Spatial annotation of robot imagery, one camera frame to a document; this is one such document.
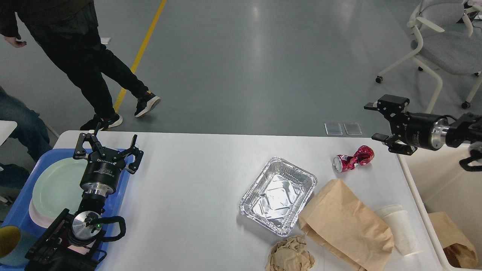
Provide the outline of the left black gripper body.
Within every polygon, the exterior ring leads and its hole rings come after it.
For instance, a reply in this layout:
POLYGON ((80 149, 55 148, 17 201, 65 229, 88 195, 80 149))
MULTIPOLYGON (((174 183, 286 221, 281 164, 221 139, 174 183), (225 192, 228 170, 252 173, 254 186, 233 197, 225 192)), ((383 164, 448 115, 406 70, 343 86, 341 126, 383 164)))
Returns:
POLYGON ((126 166, 124 158, 119 157, 119 150, 105 149, 106 156, 100 151, 92 151, 87 156, 87 167, 83 173, 80 187, 91 194, 109 196, 116 192, 120 175, 126 166))

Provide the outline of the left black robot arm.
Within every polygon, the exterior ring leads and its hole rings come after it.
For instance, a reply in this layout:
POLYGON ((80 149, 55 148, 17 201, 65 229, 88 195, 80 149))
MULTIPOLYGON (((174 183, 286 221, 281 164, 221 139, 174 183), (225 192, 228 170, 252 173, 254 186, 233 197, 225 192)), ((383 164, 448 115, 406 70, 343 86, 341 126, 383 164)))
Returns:
POLYGON ((102 146, 99 129, 97 125, 93 132, 79 134, 74 149, 74 159, 87 161, 78 210, 71 214, 65 208, 26 252, 26 271, 94 271, 107 256, 99 248, 101 243, 115 242, 126 234, 125 219, 105 216, 104 206, 117 191, 122 171, 134 174, 139 169, 143 151, 136 146, 136 134, 123 151, 102 146))

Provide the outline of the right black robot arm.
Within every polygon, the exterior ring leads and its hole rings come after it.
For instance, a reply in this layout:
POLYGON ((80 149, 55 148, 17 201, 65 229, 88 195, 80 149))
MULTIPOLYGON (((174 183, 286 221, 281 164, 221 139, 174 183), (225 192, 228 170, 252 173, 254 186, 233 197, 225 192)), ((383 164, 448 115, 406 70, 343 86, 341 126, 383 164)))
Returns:
POLYGON ((376 133, 372 139, 386 145, 389 152, 401 155, 412 155, 418 148, 437 151, 444 145, 457 148, 469 142, 469 157, 460 160, 459 165, 468 172, 481 171, 480 165, 471 164, 481 160, 481 115, 465 113, 448 122, 450 115, 410 113, 409 103, 408 98, 389 94, 367 103, 364 108, 381 113, 391 130, 390 135, 376 133))

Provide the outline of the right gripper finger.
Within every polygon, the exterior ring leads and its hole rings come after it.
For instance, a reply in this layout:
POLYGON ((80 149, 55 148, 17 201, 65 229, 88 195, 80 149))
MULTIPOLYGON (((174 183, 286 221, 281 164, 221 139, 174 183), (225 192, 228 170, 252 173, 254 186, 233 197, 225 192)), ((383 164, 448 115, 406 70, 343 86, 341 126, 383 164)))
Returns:
POLYGON ((396 120, 405 115, 409 103, 410 99, 406 97, 385 94, 373 103, 366 103, 364 109, 378 111, 386 120, 396 120))
POLYGON ((393 135, 375 133, 371 139, 380 141, 382 144, 385 144, 388 147, 392 147, 396 143, 396 138, 394 138, 393 135))

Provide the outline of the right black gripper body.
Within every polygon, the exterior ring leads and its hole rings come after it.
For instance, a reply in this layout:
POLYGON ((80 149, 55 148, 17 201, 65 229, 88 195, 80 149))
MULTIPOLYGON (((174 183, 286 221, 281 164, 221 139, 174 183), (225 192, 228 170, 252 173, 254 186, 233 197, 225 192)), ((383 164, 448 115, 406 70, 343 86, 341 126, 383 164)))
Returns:
POLYGON ((448 120, 445 116, 426 113, 391 113, 388 115, 392 136, 388 149, 392 153, 412 155, 418 148, 437 151, 445 144, 448 120))

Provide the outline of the standing person's right hand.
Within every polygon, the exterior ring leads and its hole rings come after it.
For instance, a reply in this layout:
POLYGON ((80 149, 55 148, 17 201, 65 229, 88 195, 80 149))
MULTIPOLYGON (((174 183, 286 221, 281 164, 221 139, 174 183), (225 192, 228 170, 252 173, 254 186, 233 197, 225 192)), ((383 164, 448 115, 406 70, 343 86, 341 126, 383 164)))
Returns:
POLYGON ((26 46, 26 41, 23 41, 20 35, 17 35, 15 37, 7 37, 4 36, 5 41, 12 45, 15 48, 22 48, 26 46))

